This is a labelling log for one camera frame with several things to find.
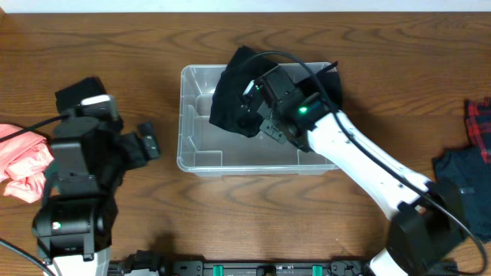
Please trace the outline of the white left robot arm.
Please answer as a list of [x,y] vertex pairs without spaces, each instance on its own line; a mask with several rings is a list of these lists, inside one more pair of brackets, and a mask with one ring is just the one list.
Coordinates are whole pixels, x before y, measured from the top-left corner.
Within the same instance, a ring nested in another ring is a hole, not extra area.
[[160,157],[153,124],[123,134],[122,120],[75,117],[54,130],[55,172],[32,228],[38,255],[54,275],[106,275],[115,192],[128,170]]

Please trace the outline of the red plaid garment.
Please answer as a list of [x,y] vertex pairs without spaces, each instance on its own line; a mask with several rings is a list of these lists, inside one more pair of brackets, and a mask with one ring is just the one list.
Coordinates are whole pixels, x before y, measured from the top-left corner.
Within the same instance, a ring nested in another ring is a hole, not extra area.
[[490,164],[490,97],[481,101],[466,100],[464,120],[467,135],[480,150],[484,163]]

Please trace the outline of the dark navy garment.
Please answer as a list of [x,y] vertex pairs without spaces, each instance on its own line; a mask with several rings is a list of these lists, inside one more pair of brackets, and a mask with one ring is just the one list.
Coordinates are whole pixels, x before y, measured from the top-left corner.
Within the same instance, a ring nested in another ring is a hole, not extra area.
[[490,242],[490,164],[479,148],[446,150],[433,158],[436,178],[452,180],[459,188],[470,230],[483,242]]

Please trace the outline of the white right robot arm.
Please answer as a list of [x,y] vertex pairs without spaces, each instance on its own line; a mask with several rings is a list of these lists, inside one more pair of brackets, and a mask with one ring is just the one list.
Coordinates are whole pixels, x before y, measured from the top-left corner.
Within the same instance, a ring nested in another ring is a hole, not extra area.
[[239,91],[280,143],[331,160],[390,221],[385,249],[369,262],[374,275],[425,275],[466,238],[463,200],[448,179],[432,182],[370,141],[342,111],[333,64],[300,81],[276,65],[247,77]]

